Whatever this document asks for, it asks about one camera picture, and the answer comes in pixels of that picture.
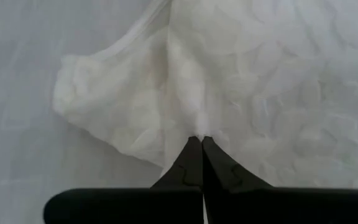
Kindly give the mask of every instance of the white fabric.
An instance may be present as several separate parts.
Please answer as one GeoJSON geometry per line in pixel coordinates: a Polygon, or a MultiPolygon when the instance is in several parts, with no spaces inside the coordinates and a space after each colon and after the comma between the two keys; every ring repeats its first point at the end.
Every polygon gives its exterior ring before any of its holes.
{"type": "Polygon", "coordinates": [[[155,0],[53,106],[165,170],[208,135],[273,185],[358,187],[358,1],[155,0]]]}

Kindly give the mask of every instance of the gray background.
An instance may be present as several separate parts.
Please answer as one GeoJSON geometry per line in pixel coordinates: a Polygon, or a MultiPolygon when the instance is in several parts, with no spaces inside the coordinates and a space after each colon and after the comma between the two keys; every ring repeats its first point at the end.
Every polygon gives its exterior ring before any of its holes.
{"type": "Polygon", "coordinates": [[[56,115],[60,58],[122,37],[150,0],[0,0],[0,223],[42,223],[53,194],[139,187],[161,169],[124,156],[56,115]]]}

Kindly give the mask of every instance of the white tulle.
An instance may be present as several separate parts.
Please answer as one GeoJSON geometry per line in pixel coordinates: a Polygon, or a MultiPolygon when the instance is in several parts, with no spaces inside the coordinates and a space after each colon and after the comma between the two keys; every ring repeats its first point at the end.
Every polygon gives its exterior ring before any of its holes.
{"type": "Polygon", "coordinates": [[[55,111],[123,154],[212,136],[273,185],[358,187],[358,1],[154,0],[62,63],[55,111]]]}

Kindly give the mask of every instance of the white cloth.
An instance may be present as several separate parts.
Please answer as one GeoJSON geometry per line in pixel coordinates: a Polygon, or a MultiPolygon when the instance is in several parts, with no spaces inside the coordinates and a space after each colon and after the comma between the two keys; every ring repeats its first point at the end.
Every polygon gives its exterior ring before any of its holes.
{"type": "Polygon", "coordinates": [[[154,0],[53,107],[165,170],[208,135],[273,185],[358,187],[358,1],[154,0]]]}

